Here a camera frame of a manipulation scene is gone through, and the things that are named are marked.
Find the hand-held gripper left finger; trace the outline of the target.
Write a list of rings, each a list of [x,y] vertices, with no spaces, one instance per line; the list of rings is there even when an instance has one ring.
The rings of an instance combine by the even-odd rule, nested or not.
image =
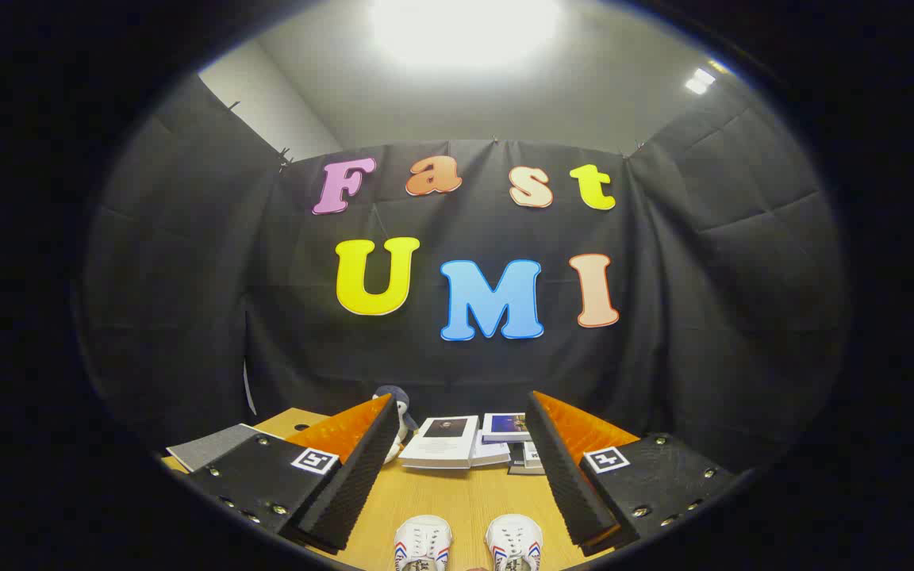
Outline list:
[[[283,439],[261,431],[188,480],[231,513],[276,536],[343,550],[400,426],[380,395]]]

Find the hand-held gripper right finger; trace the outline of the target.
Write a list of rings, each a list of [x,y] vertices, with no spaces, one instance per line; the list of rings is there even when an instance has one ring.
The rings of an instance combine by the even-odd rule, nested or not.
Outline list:
[[[538,391],[525,423],[570,541],[586,556],[666,534],[743,480],[674,435],[635,436]]]

